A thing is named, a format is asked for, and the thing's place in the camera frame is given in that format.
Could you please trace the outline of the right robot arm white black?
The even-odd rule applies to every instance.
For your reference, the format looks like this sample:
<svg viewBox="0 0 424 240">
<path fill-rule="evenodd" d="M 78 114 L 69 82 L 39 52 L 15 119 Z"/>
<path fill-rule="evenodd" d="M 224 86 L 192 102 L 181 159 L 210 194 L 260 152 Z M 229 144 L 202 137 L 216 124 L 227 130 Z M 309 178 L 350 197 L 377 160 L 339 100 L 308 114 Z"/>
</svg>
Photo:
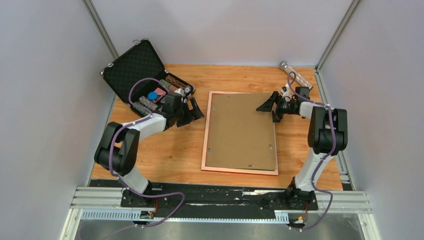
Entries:
<svg viewBox="0 0 424 240">
<path fill-rule="evenodd" d="M 332 157 L 346 149 L 348 144 L 348 113 L 343 108 L 332 108 L 310 99 L 309 88 L 297 86 L 294 96 L 288 97 L 274 91 L 256 108 L 270 112 L 272 120 L 279 123 L 285 115 L 298 115 L 309 119 L 308 156 L 300 170 L 282 193 L 282 202 L 288 209 L 317 209 L 317 181 Z"/>
</svg>

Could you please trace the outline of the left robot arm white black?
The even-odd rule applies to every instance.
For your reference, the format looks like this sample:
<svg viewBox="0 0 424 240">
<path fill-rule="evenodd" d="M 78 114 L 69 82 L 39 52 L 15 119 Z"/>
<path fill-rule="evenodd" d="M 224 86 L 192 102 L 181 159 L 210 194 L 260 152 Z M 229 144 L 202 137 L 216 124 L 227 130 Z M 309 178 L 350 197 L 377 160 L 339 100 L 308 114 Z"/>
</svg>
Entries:
<svg viewBox="0 0 424 240">
<path fill-rule="evenodd" d="M 146 207 L 154 195 L 151 182 L 136 167 L 140 141 L 172 126 L 182 127 L 204 117 L 194 97 L 170 92 L 162 96 L 149 93 L 133 103 L 145 113 L 135 121 L 109 122 L 94 154 L 94 162 L 108 170 L 125 187 L 128 201 Z"/>
</svg>

